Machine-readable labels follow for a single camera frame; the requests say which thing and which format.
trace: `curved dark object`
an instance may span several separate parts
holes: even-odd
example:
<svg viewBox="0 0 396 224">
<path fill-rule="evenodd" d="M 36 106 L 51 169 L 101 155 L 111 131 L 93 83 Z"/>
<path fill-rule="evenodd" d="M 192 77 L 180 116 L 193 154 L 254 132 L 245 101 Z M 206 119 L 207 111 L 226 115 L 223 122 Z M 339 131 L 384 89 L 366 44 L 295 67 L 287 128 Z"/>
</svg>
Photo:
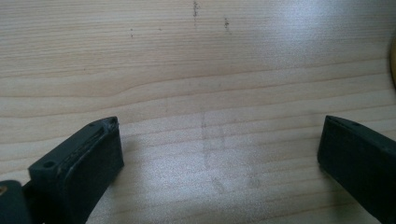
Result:
<svg viewBox="0 0 396 224">
<path fill-rule="evenodd" d="M 396 223 L 396 142 L 363 125 L 327 116 L 320 166 L 382 223 Z"/>
<path fill-rule="evenodd" d="M 85 223 L 123 165 L 117 118 L 86 125 L 29 167 L 32 180 L 22 188 L 24 200 L 18 199 L 30 215 L 18 223 Z M 7 199 L 4 195 L 0 204 Z M 20 217 L 0 207 L 0 223 L 17 223 L 12 220 Z"/>
</svg>

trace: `wood grain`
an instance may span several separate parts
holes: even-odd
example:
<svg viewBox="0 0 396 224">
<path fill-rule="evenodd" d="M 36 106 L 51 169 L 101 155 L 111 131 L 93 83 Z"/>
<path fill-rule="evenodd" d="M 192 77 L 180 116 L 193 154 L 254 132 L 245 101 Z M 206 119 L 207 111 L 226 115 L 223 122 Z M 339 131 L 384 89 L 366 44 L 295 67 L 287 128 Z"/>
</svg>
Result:
<svg viewBox="0 0 396 224">
<path fill-rule="evenodd" d="M 316 159 L 324 117 L 396 139 L 395 1 L 0 2 L 0 179 L 118 116 L 89 223 L 377 223 Z"/>
</svg>

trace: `wooden table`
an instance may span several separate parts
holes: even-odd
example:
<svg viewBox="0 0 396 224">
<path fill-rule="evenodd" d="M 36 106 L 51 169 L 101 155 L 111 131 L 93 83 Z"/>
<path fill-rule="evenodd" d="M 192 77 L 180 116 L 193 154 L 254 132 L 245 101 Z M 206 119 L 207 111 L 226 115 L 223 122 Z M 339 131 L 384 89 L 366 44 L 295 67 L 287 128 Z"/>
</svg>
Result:
<svg viewBox="0 0 396 224">
<path fill-rule="evenodd" d="M 325 115 L 396 139 L 396 2 L 0 2 L 0 179 L 118 116 L 89 223 L 377 223 L 316 159 Z"/>
</svg>

